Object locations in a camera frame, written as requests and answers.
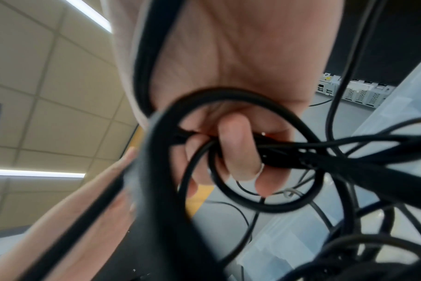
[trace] gray floor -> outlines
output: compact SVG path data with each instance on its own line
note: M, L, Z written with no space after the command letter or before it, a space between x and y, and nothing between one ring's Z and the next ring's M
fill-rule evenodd
M328 99L329 97L325 95L317 94L312 102L319 103ZM305 111L302 117L303 121L320 139L325 139L325 118L328 113L329 106L330 103L310 107ZM356 105L348 101L342 101L334 123L335 137L350 136L371 113L372 109L368 107ZM304 139L302 136L296 136L296 140L303 141ZM285 186L293 186L298 181L301 174L302 171L293 171ZM254 191L253 182L244 182L242 184L248 190ZM234 190L238 190L234 180L231 179L229 181L229 185ZM211 193L208 199L230 202L230 200L217 188ZM282 201L284 201L284 199L280 195L277 195L268 199L267 202L278 203ZM240 208L243 210L248 220L250 220L253 216L253 212L243 207ZM269 214L260 215L259 221L254 230L254 236L261 231L272 216L273 215ZM195 214L193 221L201 230L203 236L211 245L211 248L214 250L214 253L218 258L225 256L231 251L231 249L240 241L240 238L243 236L247 227L237 210L230 206L223 205L203 204L203 206ZM227 273L233 274L237 280L241 280L241 269L234 262L227 267Z

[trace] fluorescent light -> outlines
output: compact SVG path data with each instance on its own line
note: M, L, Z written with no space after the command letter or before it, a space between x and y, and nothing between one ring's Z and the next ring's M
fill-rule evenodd
M0 175L2 175L2 176L35 176L35 177L47 177L47 178L79 178L79 179L82 179L82 178L84 178L84 176L86 174L42 172L42 171L24 171L24 170L2 170L2 169L0 169Z
M91 20L99 24L101 27L103 27L105 30L112 32L112 27L110 26L110 23L108 20L106 20L103 16L101 16L100 13L93 10L92 7L87 5L81 0L66 0L69 4L71 4L73 7L77 8L81 13L88 16Z

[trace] plastic storage bin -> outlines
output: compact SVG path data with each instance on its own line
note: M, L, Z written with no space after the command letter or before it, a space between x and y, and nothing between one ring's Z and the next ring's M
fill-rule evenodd
M357 129L354 135L373 134L393 124L421 117L421 63L394 90ZM413 125L401 130L400 134L421 134L421 125ZM372 143L352 155L357 157L392 146L391 143ZM421 176L421 161L392 165L392 169ZM357 188L359 204L366 206L374 202L376 196ZM332 180L326 177L325 185L315 202L326 213L333 224L342 219L339 197ZM409 207L421 221L421 210ZM362 219L362 231L375 233L380 226L382 214L375 212ZM237 257L237 263L244 266L253 281L273 281L284 274L312 260L322 247L328 230L317 213L306 206L292 213L273 218L254 240ZM410 222L396 209L396 220L391 233L421 244L421 237ZM412 262L416 257L408 252L383 247L378 256L381 261Z

